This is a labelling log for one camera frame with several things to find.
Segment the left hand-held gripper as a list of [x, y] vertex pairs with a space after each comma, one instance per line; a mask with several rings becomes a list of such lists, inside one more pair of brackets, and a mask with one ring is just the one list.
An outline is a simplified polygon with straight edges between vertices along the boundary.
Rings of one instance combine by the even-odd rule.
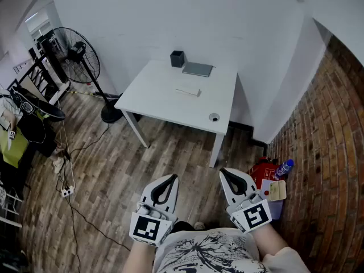
[[[178, 217], [173, 214], [179, 190], [178, 175], [167, 175], [149, 183], [132, 213], [129, 236], [159, 247], [172, 231]], [[166, 211], [151, 205], [166, 205]]]

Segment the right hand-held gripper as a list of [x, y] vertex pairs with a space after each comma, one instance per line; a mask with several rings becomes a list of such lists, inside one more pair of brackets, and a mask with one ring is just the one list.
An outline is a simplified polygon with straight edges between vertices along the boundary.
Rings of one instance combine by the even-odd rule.
[[[227, 213], [231, 222], [243, 233], [249, 233], [272, 221], [266, 199], [262, 199], [253, 178], [234, 168], [221, 168], [219, 171], [222, 189], [226, 197]], [[235, 196], [247, 197], [240, 204]]]

